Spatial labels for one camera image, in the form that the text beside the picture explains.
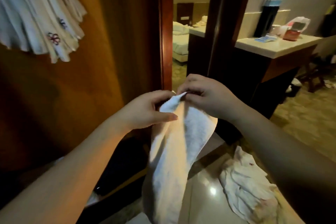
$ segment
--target hand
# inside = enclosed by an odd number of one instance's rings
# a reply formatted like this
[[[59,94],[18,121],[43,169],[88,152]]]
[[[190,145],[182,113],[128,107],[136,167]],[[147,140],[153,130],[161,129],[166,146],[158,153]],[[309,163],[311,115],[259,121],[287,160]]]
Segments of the hand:
[[[150,125],[177,120],[178,116],[170,112],[159,112],[155,105],[170,99],[173,92],[157,90],[142,94],[125,105],[115,115],[129,131],[137,128],[146,128]]]
[[[186,101],[210,116],[231,123],[242,114],[242,109],[245,107],[245,104],[226,86],[199,74],[188,75],[185,82],[179,86],[177,95],[186,91],[189,92],[185,96]]]

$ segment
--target black container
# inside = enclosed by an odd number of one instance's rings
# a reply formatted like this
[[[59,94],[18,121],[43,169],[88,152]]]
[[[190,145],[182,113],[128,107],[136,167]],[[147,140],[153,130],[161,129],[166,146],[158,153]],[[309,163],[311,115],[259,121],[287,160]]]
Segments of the black container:
[[[254,37],[262,37],[270,32],[278,10],[279,6],[263,6]]]

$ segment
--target marble countertop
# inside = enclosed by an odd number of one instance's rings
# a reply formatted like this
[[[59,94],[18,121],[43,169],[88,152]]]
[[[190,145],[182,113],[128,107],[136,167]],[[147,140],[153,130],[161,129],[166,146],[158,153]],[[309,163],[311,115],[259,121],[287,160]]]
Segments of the marble countertop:
[[[205,37],[205,29],[206,29],[206,26],[201,26],[198,28],[191,28],[189,29],[189,34],[198,35],[200,37]]]
[[[278,38],[276,41],[273,42],[261,43],[255,41],[255,38],[243,38],[237,40],[235,47],[271,59],[275,59],[279,56],[283,56],[298,51],[300,49],[318,44],[321,39],[321,37],[303,34],[301,34],[299,36],[299,39],[294,42]]]

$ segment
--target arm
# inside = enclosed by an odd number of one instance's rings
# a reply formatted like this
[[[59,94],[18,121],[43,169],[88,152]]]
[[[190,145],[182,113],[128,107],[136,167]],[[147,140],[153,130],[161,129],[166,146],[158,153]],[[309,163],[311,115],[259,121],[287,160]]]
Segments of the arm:
[[[248,140],[280,191],[306,223],[334,219],[336,163],[296,140],[235,97],[220,82],[189,75],[177,94],[232,123]]]
[[[0,223],[76,223],[120,140],[132,129],[176,120],[155,111],[172,92],[141,95],[105,120],[79,146],[0,211]]]

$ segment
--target crumpled towel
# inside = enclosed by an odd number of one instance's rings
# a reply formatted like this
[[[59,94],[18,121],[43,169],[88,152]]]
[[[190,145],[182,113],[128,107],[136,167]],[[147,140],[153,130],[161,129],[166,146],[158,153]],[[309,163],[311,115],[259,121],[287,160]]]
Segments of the crumpled towel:
[[[250,224],[304,223],[266,176],[253,156],[237,146],[219,176],[232,211]]]
[[[144,212],[152,223],[178,222],[188,172],[216,128],[217,118],[182,101],[185,94],[160,107],[160,112],[173,112],[178,120],[153,126],[142,187]]]

